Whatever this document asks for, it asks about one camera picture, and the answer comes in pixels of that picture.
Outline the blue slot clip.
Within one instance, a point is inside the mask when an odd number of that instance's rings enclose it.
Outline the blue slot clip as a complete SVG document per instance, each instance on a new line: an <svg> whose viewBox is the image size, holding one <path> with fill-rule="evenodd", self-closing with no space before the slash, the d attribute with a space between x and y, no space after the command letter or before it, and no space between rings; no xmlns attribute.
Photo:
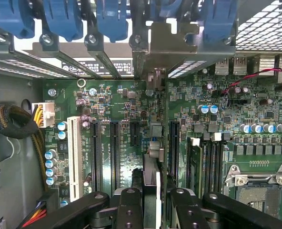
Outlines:
<svg viewBox="0 0 282 229"><path fill-rule="evenodd" d="M28 0L0 0L0 28L18 39L35 36L35 21Z"/></svg>
<svg viewBox="0 0 282 229"><path fill-rule="evenodd" d="M238 0L204 0L200 15L203 39L215 43L229 38L237 15Z"/></svg>
<svg viewBox="0 0 282 229"><path fill-rule="evenodd" d="M175 18L182 0L148 0L150 19Z"/></svg>
<svg viewBox="0 0 282 229"><path fill-rule="evenodd" d="M127 0L97 0L98 31L110 42L128 38Z"/></svg>
<svg viewBox="0 0 282 229"><path fill-rule="evenodd" d="M83 23L77 0L43 0L43 8L52 33L68 42L83 37Z"/></svg>

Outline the long black expansion slot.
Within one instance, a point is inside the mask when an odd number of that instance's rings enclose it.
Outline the long black expansion slot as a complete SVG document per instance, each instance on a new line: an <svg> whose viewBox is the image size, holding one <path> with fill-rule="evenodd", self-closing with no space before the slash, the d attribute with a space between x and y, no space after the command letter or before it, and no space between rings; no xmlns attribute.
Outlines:
<svg viewBox="0 0 282 229"><path fill-rule="evenodd" d="M179 180L180 122L169 122L169 166L176 182Z"/></svg>
<svg viewBox="0 0 282 229"><path fill-rule="evenodd" d="M92 190L102 190L102 155L101 155L101 124L99 121L91 122L91 173Z"/></svg>
<svg viewBox="0 0 282 229"><path fill-rule="evenodd" d="M110 148L111 148L111 192L121 185L120 177L120 122L110 122Z"/></svg>

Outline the green motherboard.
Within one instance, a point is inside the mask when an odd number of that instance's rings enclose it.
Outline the green motherboard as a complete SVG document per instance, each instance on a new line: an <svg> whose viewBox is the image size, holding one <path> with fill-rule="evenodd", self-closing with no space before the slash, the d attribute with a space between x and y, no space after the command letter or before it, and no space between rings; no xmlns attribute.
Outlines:
<svg viewBox="0 0 282 229"><path fill-rule="evenodd" d="M222 189L231 164L244 171L264 171L282 164L282 55L236 57L210 69L190 74L169 84L169 119L181 124L179 180L173 187L204 193L204 142L212 135L223 141ZM150 89L145 81L85 80L48 81L44 100L55 103L55 126L45 131L46 170L49 187L58 191L60 206L70 201L67 118L81 118L83 196L92 190L91 122L101 124L102 192L110 197L132 183L132 172L141 169L144 226L160 227L161 162L164 148L162 119L164 91ZM110 122L120 122L121 185L111 192ZM140 123L140 145L131 146L130 122ZM218 192L218 159L215 190Z"/></svg>

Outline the metal slot cover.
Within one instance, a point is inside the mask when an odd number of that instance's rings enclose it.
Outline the metal slot cover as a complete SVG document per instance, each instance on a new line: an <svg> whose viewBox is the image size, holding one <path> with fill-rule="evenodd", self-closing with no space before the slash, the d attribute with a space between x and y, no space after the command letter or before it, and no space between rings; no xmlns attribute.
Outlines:
<svg viewBox="0 0 282 229"><path fill-rule="evenodd" d="M26 79L70 79L61 68L14 48L12 34L0 29L0 74Z"/></svg>
<svg viewBox="0 0 282 229"><path fill-rule="evenodd" d="M51 57L54 57L62 62L65 62L83 72L87 75L92 76L94 79L102 79L100 75L84 66L77 60L73 59L66 53L60 50L59 37L53 33L43 33L40 36L39 42L42 46L43 52L47 53Z"/></svg>
<svg viewBox="0 0 282 229"><path fill-rule="evenodd" d="M132 34L129 39L132 50L132 63L134 79L140 79L145 65L146 54L148 52L148 32Z"/></svg>
<svg viewBox="0 0 282 229"><path fill-rule="evenodd" d="M120 73L104 51L103 35L98 31L90 31L84 38L88 54L99 61L114 79L121 79Z"/></svg>

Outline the black RAM slot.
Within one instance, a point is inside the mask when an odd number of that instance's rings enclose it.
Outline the black RAM slot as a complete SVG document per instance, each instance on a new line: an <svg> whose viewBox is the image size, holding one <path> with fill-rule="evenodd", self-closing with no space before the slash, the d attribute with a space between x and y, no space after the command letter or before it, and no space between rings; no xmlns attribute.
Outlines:
<svg viewBox="0 0 282 229"><path fill-rule="evenodd" d="M218 192L222 191L222 161L223 161L223 141L219 142L219 154L218 154Z"/></svg>
<svg viewBox="0 0 282 229"><path fill-rule="evenodd" d="M213 133L212 135L212 177L211 177L211 191L215 190L215 182L216 182L216 175L217 175L217 159L218 159L218 137L219 133Z"/></svg>
<svg viewBox="0 0 282 229"><path fill-rule="evenodd" d="M211 144L209 141L204 142L205 152L205 172L204 172L204 193L209 192L210 189L210 167L211 167Z"/></svg>

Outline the CPU socket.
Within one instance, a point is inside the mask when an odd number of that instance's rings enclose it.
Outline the CPU socket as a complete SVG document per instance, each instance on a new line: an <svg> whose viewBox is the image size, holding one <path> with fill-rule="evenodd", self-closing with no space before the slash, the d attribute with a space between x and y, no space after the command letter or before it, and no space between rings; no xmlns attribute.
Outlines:
<svg viewBox="0 0 282 229"><path fill-rule="evenodd" d="M231 164L222 193L249 207L282 220L282 164L260 171L244 171Z"/></svg>

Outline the white power connector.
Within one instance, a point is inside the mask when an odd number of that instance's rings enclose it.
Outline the white power connector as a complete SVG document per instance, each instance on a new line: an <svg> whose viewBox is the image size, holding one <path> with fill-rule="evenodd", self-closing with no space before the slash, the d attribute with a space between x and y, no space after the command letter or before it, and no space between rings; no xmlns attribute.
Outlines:
<svg viewBox="0 0 282 229"><path fill-rule="evenodd" d="M53 127L55 125L55 103L32 103L32 120L38 128Z"/></svg>

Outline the open black PC case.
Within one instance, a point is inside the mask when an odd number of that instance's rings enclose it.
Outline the open black PC case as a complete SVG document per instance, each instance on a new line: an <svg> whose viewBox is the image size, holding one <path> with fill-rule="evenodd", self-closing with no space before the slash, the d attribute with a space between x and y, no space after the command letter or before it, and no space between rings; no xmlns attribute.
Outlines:
<svg viewBox="0 0 282 229"><path fill-rule="evenodd" d="M84 44L88 32L98 31L97 0L77 0L83 37L68 42L58 36L60 50L102 77L94 79L43 52L40 36L52 33L46 21L43 0L28 1L35 21L35 36L18 39L12 34L15 50L38 57L75 77L26 79L0 74L0 229L24 229L28 224L62 208L58 191L50 188L47 181L46 170L52 167L46 158L45 131L48 127L38 128L32 120L31 105L46 102L44 87L48 81L141 80L154 90L151 86L154 71L148 71L146 65L141 78L134 79L129 45L131 35L148 32L150 47L150 26L154 22L169 23L172 33L177 32L177 24L180 22L198 23L204 28L200 15L204 0L182 0L175 18L159 18L157 21L150 19L148 0L127 0L128 38L112 43L103 35L104 51L122 77L114 79L99 61L88 54ZM237 15L229 38L215 43L204 41L204 47L208 63L194 73L236 57L282 55L282 0L238 0Z"/></svg>

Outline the short black expansion slot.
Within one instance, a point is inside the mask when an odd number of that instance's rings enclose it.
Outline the short black expansion slot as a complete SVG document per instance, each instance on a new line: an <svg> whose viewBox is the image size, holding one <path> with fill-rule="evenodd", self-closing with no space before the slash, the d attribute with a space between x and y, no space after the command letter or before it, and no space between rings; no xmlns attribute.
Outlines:
<svg viewBox="0 0 282 229"><path fill-rule="evenodd" d="M140 123L138 121L130 122L131 146L140 145Z"/></svg>

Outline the white PCI slot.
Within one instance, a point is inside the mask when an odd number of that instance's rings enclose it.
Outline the white PCI slot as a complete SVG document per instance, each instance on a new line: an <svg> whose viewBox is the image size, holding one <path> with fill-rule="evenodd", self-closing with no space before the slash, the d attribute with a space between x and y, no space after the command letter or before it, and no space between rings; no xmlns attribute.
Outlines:
<svg viewBox="0 0 282 229"><path fill-rule="evenodd" d="M81 118L67 118L70 201L83 196Z"/></svg>

